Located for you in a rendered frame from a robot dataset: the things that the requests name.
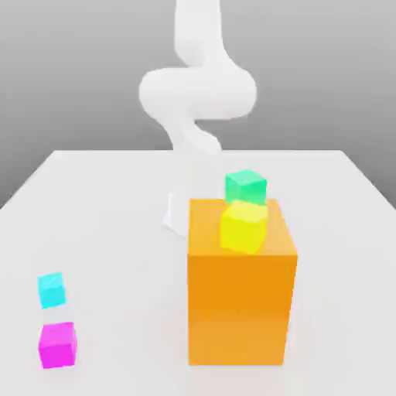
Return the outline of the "small green cube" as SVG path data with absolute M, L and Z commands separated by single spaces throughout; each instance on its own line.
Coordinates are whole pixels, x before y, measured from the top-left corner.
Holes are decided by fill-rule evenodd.
M 266 196 L 267 180 L 261 174 L 250 169 L 226 174 L 224 198 L 227 203 L 240 200 L 264 206 Z

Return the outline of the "small yellow cube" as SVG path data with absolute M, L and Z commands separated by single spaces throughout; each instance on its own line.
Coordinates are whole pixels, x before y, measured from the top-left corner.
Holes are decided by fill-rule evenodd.
M 220 246 L 245 254 L 256 253 L 265 241 L 267 222 L 266 205 L 235 200 L 220 218 Z

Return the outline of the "small cyan cube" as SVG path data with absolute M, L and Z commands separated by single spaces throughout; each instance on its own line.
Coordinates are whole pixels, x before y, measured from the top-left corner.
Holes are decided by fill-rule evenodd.
M 66 303 L 66 291 L 61 272 L 39 276 L 37 285 L 42 309 L 53 308 Z

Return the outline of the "small magenta cube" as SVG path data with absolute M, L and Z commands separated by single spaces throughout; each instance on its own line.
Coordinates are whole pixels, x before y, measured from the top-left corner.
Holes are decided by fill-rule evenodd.
M 41 329 L 38 351 L 43 369 L 73 366 L 77 357 L 74 322 L 45 324 Z

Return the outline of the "large orange box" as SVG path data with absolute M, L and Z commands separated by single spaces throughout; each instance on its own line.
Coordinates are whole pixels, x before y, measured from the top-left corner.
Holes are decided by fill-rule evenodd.
M 192 365 L 281 365 L 297 251 L 277 200 L 268 201 L 260 251 L 220 247 L 223 200 L 191 200 L 187 252 L 188 351 Z

